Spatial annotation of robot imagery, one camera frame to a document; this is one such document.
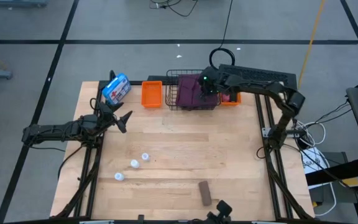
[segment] wooden table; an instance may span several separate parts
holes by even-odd
[[[98,82],[83,82],[74,119],[93,112],[89,100],[97,87]],[[140,101],[141,86],[132,86],[116,113],[134,111],[127,133],[115,126],[106,131],[92,219],[135,220],[139,214],[146,220],[205,219],[224,200],[233,208],[233,220],[274,220],[265,161],[255,155],[262,138],[253,94],[242,93],[239,106],[217,106],[212,111],[170,111],[165,104],[145,109]],[[273,102],[272,107],[278,121],[281,111]],[[292,139],[286,143],[295,145]],[[78,146],[69,142],[65,156]],[[142,161],[143,152],[150,155],[150,162]],[[314,216],[300,153],[286,146],[281,153],[290,192]],[[84,154],[82,149],[63,167],[51,215],[60,212],[77,190]],[[140,162],[139,169],[130,166],[132,159]],[[123,182],[114,179],[116,172],[125,175]],[[208,207],[198,189],[202,180],[211,190],[213,204]],[[82,214],[87,198],[85,193]]]

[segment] orange basket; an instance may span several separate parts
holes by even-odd
[[[162,82],[142,82],[142,105],[145,108],[159,108],[162,105]]]
[[[221,104],[224,106],[237,106],[241,103],[241,94],[237,93],[237,102],[225,102],[221,94]]]

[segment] small white cup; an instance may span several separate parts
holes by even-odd
[[[136,159],[131,160],[131,166],[135,169],[140,167],[139,162]]]
[[[122,174],[122,173],[116,173],[114,175],[114,178],[118,181],[123,181],[125,179],[124,174]]]
[[[150,161],[150,156],[147,154],[147,153],[143,153],[142,154],[142,159],[144,160],[144,161]]]

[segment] gray floor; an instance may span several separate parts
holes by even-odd
[[[0,8],[0,39],[60,38],[72,0],[50,0],[44,9]],[[358,23],[358,0],[348,0]],[[179,11],[192,1],[184,0]],[[220,39],[228,0],[200,0],[192,15],[151,10],[146,0],[80,0],[68,39]],[[228,39],[310,38],[319,1],[234,0]],[[326,1],[316,39],[356,40],[339,0]],[[65,45],[53,78],[40,124],[72,119],[81,82],[105,80],[108,72],[124,72],[131,80],[164,75],[168,69],[205,68],[217,45]],[[225,45],[237,65],[299,75],[307,45]],[[0,204],[21,150],[22,129],[33,116],[56,45],[0,45],[0,57],[14,72],[0,80]],[[224,55],[214,61],[228,63]],[[345,101],[345,89],[358,85],[358,45],[315,45],[300,91],[306,102],[299,119],[314,121]],[[358,158],[358,128],[351,113],[326,124],[321,151],[345,151]],[[48,146],[64,148],[62,143]],[[31,150],[25,162],[6,221],[47,218],[63,153]],[[326,207],[316,209],[322,213]],[[357,223],[352,205],[341,204],[323,220]]]

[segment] purple towel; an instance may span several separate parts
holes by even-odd
[[[216,106],[217,95],[201,97],[201,87],[198,84],[199,74],[179,75],[177,106],[199,107]]]

